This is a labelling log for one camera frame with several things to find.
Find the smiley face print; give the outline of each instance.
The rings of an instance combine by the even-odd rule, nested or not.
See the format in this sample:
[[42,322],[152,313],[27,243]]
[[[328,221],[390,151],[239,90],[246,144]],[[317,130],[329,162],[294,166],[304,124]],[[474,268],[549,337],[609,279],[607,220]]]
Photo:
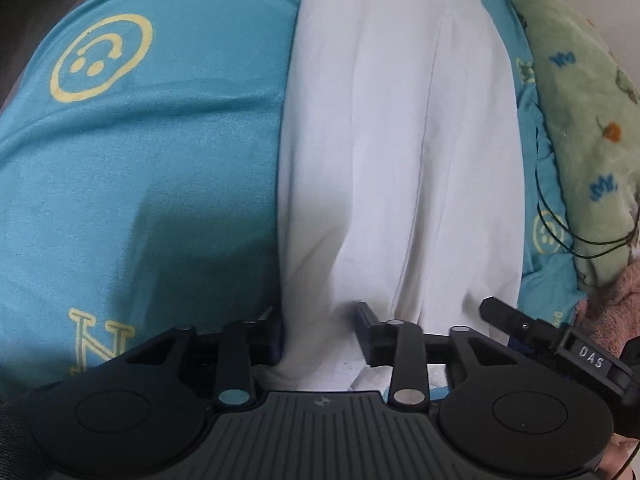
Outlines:
[[[127,40],[120,34],[122,27],[118,28],[122,24],[128,27]],[[131,31],[131,25],[139,31]],[[139,65],[153,36],[151,22],[139,14],[118,14],[95,23],[58,59],[49,81],[52,97],[61,103],[73,103],[107,91]]]

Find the green plush fabric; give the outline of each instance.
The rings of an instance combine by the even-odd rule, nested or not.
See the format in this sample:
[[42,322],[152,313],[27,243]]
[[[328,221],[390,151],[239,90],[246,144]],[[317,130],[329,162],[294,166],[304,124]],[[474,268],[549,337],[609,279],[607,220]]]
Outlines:
[[[602,38],[564,0],[513,5],[533,52],[570,229],[594,242],[624,238],[634,229],[640,182],[640,96]],[[574,238],[575,252],[585,256],[615,245]],[[600,287],[615,281],[629,256],[627,244],[576,264],[585,285]]]

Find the teal fabric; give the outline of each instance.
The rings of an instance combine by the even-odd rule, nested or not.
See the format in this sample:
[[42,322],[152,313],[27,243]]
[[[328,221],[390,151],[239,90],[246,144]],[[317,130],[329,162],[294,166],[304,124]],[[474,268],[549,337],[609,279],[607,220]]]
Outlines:
[[0,117],[0,398],[278,302],[299,2],[87,0],[43,40]]
[[[566,225],[556,158],[538,101],[533,56],[511,0],[482,0],[482,3],[507,47],[518,104],[526,194],[524,261],[518,309],[556,326],[562,322],[571,323],[575,316],[575,305],[584,297],[577,288],[574,260],[549,235],[537,209],[540,204],[543,219],[556,237],[571,248],[572,238],[549,213],[553,212]],[[536,170],[548,210],[538,196]]]

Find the orange flower print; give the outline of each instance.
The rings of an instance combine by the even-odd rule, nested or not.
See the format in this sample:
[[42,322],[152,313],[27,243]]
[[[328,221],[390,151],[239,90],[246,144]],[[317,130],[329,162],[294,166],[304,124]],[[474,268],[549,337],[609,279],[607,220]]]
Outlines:
[[607,126],[602,126],[602,124],[600,124],[600,118],[598,117],[596,117],[596,122],[602,130],[602,136],[605,139],[609,139],[611,142],[620,142],[620,138],[622,137],[622,126],[614,122],[610,122]]

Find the white cloth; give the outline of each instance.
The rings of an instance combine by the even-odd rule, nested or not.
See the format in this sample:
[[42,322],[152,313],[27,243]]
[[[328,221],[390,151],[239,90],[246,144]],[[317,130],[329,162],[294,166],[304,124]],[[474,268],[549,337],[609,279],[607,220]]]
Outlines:
[[487,333],[481,301],[515,305],[520,136],[480,0],[302,0],[279,171],[287,346],[269,386],[379,382],[352,333],[354,300],[431,333]]

